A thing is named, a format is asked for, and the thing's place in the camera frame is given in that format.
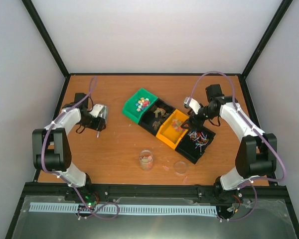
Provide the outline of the metal scoop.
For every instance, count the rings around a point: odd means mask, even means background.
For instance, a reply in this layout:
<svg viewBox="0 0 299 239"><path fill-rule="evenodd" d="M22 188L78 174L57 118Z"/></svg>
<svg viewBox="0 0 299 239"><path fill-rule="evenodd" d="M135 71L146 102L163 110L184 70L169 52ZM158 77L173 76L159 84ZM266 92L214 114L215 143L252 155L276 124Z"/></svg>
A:
<svg viewBox="0 0 299 239"><path fill-rule="evenodd" d="M99 110L98 116L103 118L105 123L103 126L103 130L106 128L107 120L108 120L108 107L106 105L97 104L97 109Z"/></svg>

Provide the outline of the yellow plastic bin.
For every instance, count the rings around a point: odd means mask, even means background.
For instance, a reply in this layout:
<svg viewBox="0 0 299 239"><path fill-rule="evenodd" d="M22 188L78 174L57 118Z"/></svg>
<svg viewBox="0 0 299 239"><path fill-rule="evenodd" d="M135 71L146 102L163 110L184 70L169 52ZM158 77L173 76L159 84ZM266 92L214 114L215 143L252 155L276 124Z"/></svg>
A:
<svg viewBox="0 0 299 239"><path fill-rule="evenodd" d="M156 138L175 150L182 138L188 132L187 129L181 127L187 119L188 115L180 110L175 110L160 126Z"/></svg>

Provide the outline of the black bin with lollipops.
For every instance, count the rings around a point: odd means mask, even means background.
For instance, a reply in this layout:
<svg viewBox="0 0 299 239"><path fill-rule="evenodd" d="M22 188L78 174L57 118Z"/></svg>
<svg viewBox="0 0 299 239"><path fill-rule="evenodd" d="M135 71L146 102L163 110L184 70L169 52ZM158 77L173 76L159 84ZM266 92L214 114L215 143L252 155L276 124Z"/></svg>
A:
<svg viewBox="0 0 299 239"><path fill-rule="evenodd" d="M179 142L175 151L191 163L196 164L215 135L213 131L204 126L199 131L190 130Z"/></svg>

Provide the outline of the black bin with popsicle candies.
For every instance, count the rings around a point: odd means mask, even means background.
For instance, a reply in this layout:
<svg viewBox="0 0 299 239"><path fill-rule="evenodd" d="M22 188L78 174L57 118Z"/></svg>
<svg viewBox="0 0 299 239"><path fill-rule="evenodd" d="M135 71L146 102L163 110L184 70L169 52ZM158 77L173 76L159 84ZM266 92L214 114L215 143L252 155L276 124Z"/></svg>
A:
<svg viewBox="0 0 299 239"><path fill-rule="evenodd" d="M174 111L175 107L158 98L142 114L138 125L156 136L160 127Z"/></svg>

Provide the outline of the green plastic bin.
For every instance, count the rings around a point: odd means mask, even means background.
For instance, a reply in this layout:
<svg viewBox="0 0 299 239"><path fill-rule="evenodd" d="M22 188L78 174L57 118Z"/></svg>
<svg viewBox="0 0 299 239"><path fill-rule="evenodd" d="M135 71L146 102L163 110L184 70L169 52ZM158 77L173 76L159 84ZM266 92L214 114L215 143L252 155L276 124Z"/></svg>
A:
<svg viewBox="0 0 299 239"><path fill-rule="evenodd" d="M124 104L122 113L135 123L139 123L141 116L158 99L157 96L140 88Z"/></svg>

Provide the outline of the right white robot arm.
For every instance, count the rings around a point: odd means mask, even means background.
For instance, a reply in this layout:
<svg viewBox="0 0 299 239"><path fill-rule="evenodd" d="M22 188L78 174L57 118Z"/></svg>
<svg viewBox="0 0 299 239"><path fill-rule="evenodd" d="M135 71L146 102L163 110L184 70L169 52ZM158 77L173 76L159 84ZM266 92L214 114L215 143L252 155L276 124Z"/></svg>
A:
<svg viewBox="0 0 299 239"><path fill-rule="evenodd" d="M218 177L213 186L215 200L224 202L228 192L238 190L243 184L271 175L277 168L277 138L265 133L244 113L234 95L225 96L219 84L206 89L208 105L203 106L193 97L186 97L184 107L189 118L182 127L190 131L202 130L206 120L221 118L227 122L240 145L235 166Z"/></svg>

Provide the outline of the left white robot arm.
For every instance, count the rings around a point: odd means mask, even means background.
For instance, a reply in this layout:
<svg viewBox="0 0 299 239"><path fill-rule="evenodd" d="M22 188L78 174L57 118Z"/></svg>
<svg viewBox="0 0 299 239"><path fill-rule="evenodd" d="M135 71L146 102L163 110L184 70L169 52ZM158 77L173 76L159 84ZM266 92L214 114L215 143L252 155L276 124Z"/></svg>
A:
<svg viewBox="0 0 299 239"><path fill-rule="evenodd" d="M32 154L35 169L53 174L64 180L69 187L76 187L76 194L82 200L93 197L89 175L72 162L68 134L75 125L92 129L97 135L106 128L108 107L92 103L85 93L76 93L74 102L65 104L61 113L45 128L32 132Z"/></svg>

